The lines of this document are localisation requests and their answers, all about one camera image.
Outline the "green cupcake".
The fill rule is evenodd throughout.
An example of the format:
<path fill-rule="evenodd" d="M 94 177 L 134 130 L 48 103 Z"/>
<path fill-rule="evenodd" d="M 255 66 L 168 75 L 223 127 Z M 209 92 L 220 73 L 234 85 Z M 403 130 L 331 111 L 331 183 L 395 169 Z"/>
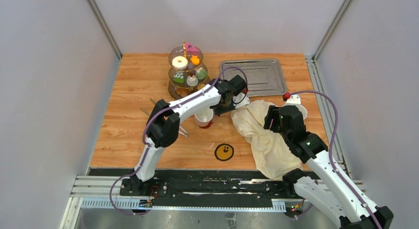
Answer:
<path fill-rule="evenodd" d="M 196 70 L 195 75 L 198 80 L 204 80 L 207 77 L 207 71 L 204 67 L 200 67 Z"/>

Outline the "green mug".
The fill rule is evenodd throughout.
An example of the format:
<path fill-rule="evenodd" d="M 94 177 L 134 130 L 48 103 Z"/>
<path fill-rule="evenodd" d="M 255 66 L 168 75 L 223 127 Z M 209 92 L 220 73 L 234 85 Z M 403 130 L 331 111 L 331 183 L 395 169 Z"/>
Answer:
<path fill-rule="evenodd" d="M 303 119 L 305 120 L 307 118 L 307 115 L 308 115 L 307 109 L 301 104 L 297 105 L 297 108 L 302 113 Z"/>

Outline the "metal baking tray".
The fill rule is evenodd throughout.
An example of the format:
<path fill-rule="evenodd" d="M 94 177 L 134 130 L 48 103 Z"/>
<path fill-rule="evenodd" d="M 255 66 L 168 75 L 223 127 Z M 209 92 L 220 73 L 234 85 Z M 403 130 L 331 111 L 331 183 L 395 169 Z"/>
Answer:
<path fill-rule="evenodd" d="M 221 78 L 230 80 L 236 75 L 246 76 L 248 96 L 274 96 L 288 92 L 284 72 L 277 59 L 248 59 L 223 61 Z"/>

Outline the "pink mug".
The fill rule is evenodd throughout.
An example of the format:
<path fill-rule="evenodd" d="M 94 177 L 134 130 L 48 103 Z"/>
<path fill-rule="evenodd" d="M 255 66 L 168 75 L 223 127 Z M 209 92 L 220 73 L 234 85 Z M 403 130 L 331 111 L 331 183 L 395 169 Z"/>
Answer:
<path fill-rule="evenodd" d="M 206 126 L 208 122 L 213 121 L 214 111 L 210 108 L 204 108 L 198 111 L 195 115 L 195 123 L 199 127 Z"/>

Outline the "white cupcake with cherry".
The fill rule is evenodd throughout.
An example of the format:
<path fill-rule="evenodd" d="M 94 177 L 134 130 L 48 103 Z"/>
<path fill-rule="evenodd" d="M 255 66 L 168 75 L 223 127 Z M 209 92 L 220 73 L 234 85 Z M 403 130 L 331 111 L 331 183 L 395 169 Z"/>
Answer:
<path fill-rule="evenodd" d="M 191 74 L 187 76 L 186 84 L 189 87 L 195 87 L 198 85 L 198 83 L 199 83 L 199 79 L 195 75 Z"/>

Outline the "orange pastry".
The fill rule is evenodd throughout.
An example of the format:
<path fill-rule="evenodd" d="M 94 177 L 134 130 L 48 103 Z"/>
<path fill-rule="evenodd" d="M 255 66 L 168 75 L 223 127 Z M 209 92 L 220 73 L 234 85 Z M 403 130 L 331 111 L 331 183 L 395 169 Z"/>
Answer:
<path fill-rule="evenodd" d="M 201 63 L 201 60 L 199 59 L 199 57 L 197 55 L 192 55 L 190 58 L 190 62 L 195 65 L 198 66 Z"/>

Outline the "three-tier glass cake stand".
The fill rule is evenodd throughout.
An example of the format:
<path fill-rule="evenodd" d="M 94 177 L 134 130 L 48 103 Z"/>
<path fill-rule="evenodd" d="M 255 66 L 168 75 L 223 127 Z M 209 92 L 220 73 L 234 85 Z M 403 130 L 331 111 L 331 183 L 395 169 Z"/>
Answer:
<path fill-rule="evenodd" d="M 206 65 L 204 64 L 204 54 L 200 50 L 201 53 L 198 55 L 198 57 L 201 60 L 201 63 L 198 66 L 193 65 L 190 62 L 191 55 L 187 55 L 186 52 L 183 49 L 183 45 L 185 43 L 186 42 L 182 42 L 181 45 L 176 46 L 175 48 L 173 48 L 171 50 L 171 52 L 169 53 L 169 55 L 168 55 L 168 63 L 170 65 L 170 69 L 168 71 L 168 77 L 169 77 L 169 81 L 168 81 L 168 93 L 175 100 L 181 99 L 181 98 L 186 97 L 186 96 L 188 96 L 188 95 L 190 95 L 190 94 L 192 94 L 194 92 L 199 91 L 200 89 L 202 89 L 205 85 L 207 85 L 210 82 L 209 71 L 208 71 L 208 68 L 206 67 Z M 171 61 L 176 56 L 184 56 L 184 57 L 186 57 L 188 59 L 188 61 L 189 61 L 188 67 L 185 70 L 177 70 L 177 69 L 175 69 L 175 68 L 172 67 Z M 191 74 L 195 75 L 196 70 L 198 68 L 200 68 L 200 67 L 204 67 L 206 69 L 206 71 L 207 71 L 207 77 L 204 80 L 199 80 L 199 83 L 198 83 L 197 86 L 195 86 L 195 87 L 189 87 L 186 84 L 187 76 L 188 75 L 191 75 Z M 184 79 L 185 79 L 184 81 L 185 82 L 183 84 L 176 83 L 176 82 L 173 81 L 173 76 L 174 76 L 174 74 L 177 71 L 184 72 Z"/>

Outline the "green cake slice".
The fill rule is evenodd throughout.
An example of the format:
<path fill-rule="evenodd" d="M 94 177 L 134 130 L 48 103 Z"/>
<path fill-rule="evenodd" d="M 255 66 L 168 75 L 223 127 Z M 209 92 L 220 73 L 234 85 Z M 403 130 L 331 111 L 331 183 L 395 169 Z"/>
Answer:
<path fill-rule="evenodd" d="M 184 72 L 182 71 L 177 71 L 173 76 L 173 81 L 176 83 L 183 84 L 185 82 L 184 80 Z"/>

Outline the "white ring donut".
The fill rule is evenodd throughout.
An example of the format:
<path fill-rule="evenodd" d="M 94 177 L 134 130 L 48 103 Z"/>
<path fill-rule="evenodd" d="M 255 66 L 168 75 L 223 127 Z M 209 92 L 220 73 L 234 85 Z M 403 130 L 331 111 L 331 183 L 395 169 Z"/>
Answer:
<path fill-rule="evenodd" d="M 176 56 L 172 59 L 171 65 L 177 70 L 185 70 L 188 67 L 188 59 L 184 56 Z"/>

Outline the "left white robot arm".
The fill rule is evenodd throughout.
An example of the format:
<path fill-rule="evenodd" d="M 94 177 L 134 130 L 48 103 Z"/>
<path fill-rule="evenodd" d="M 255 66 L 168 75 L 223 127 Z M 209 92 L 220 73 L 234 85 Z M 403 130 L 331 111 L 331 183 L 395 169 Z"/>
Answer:
<path fill-rule="evenodd" d="M 233 98 L 246 94 L 247 90 L 246 76 L 236 75 L 231 80 L 213 79 L 200 91 L 176 101 L 159 100 L 143 132 L 145 148 L 131 176 L 136 178 L 132 189 L 140 196 L 151 191 L 149 180 L 154 177 L 163 151 L 178 139 L 179 127 L 184 120 L 206 108 L 213 110 L 216 116 L 233 111 L 244 104 L 243 101 L 235 103 Z"/>

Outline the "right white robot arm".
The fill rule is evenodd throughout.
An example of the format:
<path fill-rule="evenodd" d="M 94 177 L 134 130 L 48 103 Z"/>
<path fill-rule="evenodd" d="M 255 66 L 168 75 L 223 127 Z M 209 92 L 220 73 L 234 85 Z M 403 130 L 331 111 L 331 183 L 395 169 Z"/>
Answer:
<path fill-rule="evenodd" d="M 319 187 L 301 169 L 283 175 L 282 190 L 290 198 L 307 199 L 332 220 L 339 229 L 388 229 L 394 215 L 387 206 L 379 207 L 369 199 L 344 170 L 316 134 L 306 130 L 302 113 L 294 105 L 270 105 L 264 129 L 279 133 L 290 152 L 323 181 Z"/>

